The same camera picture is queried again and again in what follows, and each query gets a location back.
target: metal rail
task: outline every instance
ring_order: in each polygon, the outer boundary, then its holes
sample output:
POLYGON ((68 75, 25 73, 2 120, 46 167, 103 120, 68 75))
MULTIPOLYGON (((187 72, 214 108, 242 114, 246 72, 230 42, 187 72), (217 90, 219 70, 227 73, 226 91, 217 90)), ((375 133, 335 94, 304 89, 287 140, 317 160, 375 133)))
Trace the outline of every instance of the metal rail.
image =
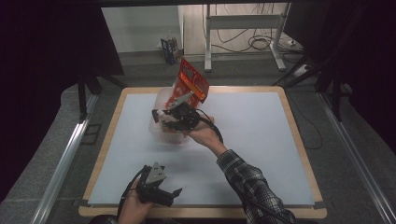
POLYGON ((355 166, 356 171, 361 177, 361 181, 363 182, 364 187, 366 187, 369 192, 379 215, 384 220, 386 224, 394 224, 396 223, 396 216, 389 204, 387 197, 382 191, 381 187, 376 183, 375 178, 369 171, 368 167, 364 163, 364 160, 361 157, 358 149, 355 147, 352 139, 349 137, 347 130, 345 129, 342 122, 339 122, 335 115, 331 110, 331 102, 325 93, 318 93, 318 97, 334 127, 338 136, 341 139, 344 148, 346 149, 346 153, 351 159, 353 165, 355 166))
POLYGON ((47 185, 46 191, 44 192, 44 195, 41 198, 37 209, 35 210, 35 214, 30 222, 31 224, 46 223, 52 206, 55 203, 56 197, 58 196, 62 184, 64 183, 64 179, 66 178, 70 165, 76 155, 82 136, 88 126, 97 99, 98 96, 96 95, 92 95, 90 97, 87 103, 87 117, 85 120, 83 120, 83 122, 78 123, 75 130, 73 131, 66 149, 64 150, 64 154, 62 155, 58 166, 56 167, 55 172, 53 173, 52 178, 47 185))

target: metal frame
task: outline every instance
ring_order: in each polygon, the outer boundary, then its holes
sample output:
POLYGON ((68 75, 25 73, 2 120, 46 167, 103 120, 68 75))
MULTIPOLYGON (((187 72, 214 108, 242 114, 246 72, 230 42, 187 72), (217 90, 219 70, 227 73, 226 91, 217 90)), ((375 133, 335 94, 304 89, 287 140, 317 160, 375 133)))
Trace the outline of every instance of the metal frame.
POLYGON ((47 185, 46 191, 44 192, 44 195, 41 198, 37 209, 35 210, 35 214, 30 222, 31 224, 46 223, 52 206, 55 203, 56 197, 58 196, 62 184, 64 183, 64 179, 66 178, 70 165, 76 155, 82 136, 88 126, 88 123, 90 122, 90 118, 92 116, 97 99, 98 96, 92 95, 89 102, 87 103, 87 116, 81 123, 77 124, 75 130, 73 131, 66 149, 64 150, 64 154, 62 155, 61 160, 59 161, 58 166, 56 167, 55 172, 53 173, 52 178, 47 185))
POLYGON ((285 25, 290 3, 287 3, 280 15, 225 15, 211 16, 210 5, 206 5, 206 46, 205 46, 205 71, 212 71, 212 53, 210 43, 211 30, 230 29, 276 29, 274 40, 271 40, 270 49, 273 53, 279 71, 286 71, 282 57, 277 48, 279 39, 285 25))
POLYGON ((369 192, 379 212, 379 215, 382 217, 385 224, 396 223, 396 216, 392 210, 392 207, 390 206, 387 197, 385 196, 380 186, 376 183, 375 178, 371 174, 369 168, 364 163, 361 154, 349 137, 349 134, 347 133, 343 122, 338 121, 337 117, 332 112, 332 103, 330 102, 328 95, 326 93, 318 93, 318 97, 326 111, 326 114, 330 119, 330 122, 332 123, 334 129, 340 137, 340 140, 344 145, 344 148, 346 149, 346 153, 348 154, 353 165, 355 166, 356 171, 361 177, 361 181, 363 182, 364 187, 366 187, 367 191, 369 192))

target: shirt sleeve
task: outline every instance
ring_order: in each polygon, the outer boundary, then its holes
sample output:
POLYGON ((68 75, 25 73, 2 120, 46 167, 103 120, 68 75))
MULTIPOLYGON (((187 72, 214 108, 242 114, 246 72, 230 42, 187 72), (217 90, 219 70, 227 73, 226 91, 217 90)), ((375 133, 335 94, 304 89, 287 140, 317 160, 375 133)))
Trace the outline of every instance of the shirt sleeve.
MULTIPOLYGON (((248 164, 232 150, 224 152, 218 158, 217 163, 234 189, 238 189, 246 197, 274 211, 291 223, 294 222, 294 214, 285 209, 282 200, 270 190, 259 168, 248 164)), ((247 214, 247 223, 283 223, 246 201, 241 195, 239 197, 247 214)))

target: wooden frame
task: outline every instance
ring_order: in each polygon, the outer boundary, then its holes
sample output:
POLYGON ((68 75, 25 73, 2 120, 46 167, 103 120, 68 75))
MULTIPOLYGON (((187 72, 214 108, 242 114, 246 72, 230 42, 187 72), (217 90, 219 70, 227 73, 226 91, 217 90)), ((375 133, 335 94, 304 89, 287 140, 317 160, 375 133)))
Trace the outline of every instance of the wooden frame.
MULTIPOLYGON (((88 201, 90 199, 93 186, 96 183, 96 180, 102 170, 106 154, 110 147, 111 139, 113 138, 114 131, 116 129, 117 123, 120 118, 120 113, 122 111, 123 104, 128 94, 142 94, 142 93, 156 93, 161 88, 126 88, 122 91, 119 102, 117 103, 116 110, 114 111, 112 120, 107 129, 107 133, 105 136, 105 140, 102 144, 101 151, 97 158, 96 164, 93 168, 92 175, 88 186, 85 190, 83 200, 88 201)), ((314 202, 318 206, 311 207, 302 207, 302 208, 288 208, 297 218, 325 218, 327 216, 327 209, 325 207, 320 207, 319 205, 323 203, 322 196, 318 189, 318 184, 315 179, 314 173, 312 171, 311 164, 306 155, 306 151, 301 140, 300 133, 297 129, 297 124, 294 120, 294 117, 291 113, 290 105, 288 99, 286 97, 285 92, 280 87, 267 87, 267 86, 255 86, 255 87, 231 87, 231 86, 211 86, 209 89, 210 92, 277 92, 279 94, 280 101, 285 110, 285 114, 290 126, 290 130, 292 132, 295 144, 298 149, 298 153, 300 155, 300 159, 304 166, 304 170, 308 179, 309 187, 312 190, 314 196, 314 202)), ((117 214, 117 206, 112 207, 89 207, 89 206, 81 206, 78 211, 81 216, 84 217, 95 217, 98 215, 116 215, 117 214)), ((246 218, 246 215, 241 208, 200 208, 200 207, 181 207, 181 206, 172 206, 172 207, 164 207, 160 205, 154 206, 149 214, 148 218, 165 218, 165 217, 173 217, 173 218, 181 218, 181 217, 199 217, 199 218, 246 218)))

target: wall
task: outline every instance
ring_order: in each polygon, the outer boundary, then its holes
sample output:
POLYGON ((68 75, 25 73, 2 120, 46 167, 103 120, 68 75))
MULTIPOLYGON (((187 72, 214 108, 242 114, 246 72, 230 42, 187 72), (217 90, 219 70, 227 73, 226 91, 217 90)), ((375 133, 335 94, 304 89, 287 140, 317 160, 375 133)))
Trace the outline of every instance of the wall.
POLYGON ((176 37, 182 48, 181 7, 102 8, 117 52, 159 50, 160 39, 176 37))

